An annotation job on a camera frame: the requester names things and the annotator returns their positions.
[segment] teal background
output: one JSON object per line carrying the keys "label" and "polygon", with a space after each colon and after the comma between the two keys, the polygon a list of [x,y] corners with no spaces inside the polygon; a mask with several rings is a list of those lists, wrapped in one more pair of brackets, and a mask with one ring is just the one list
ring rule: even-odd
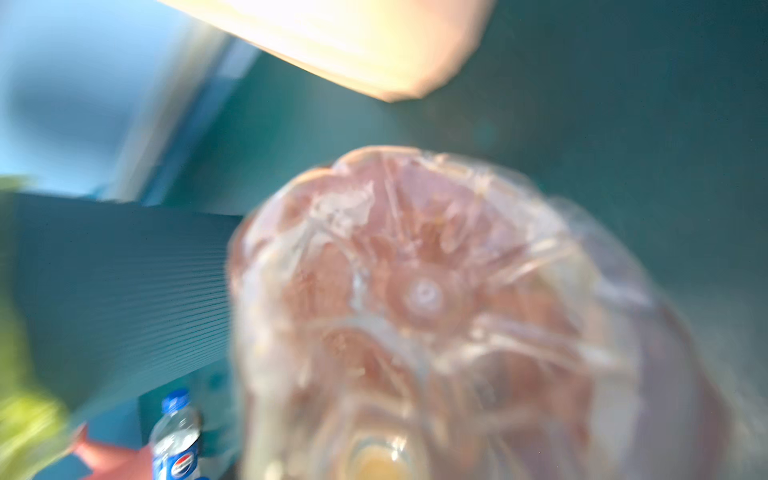
{"label": "teal background", "polygon": [[768,4],[501,0],[445,87],[386,104],[263,55],[166,203],[244,214],[367,144],[492,159],[586,207],[690,325],[768,475]]}

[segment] pink object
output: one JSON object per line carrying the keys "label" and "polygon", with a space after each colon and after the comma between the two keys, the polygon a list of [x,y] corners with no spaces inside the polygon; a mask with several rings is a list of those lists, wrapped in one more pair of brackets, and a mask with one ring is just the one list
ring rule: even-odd
{"label": "pink object", "polygon": [[72,453],[89,467],[93,474],[85,480],[151,480],[152,452],[126,449],[88,440],[88,426],[83,425],[74,437]]}

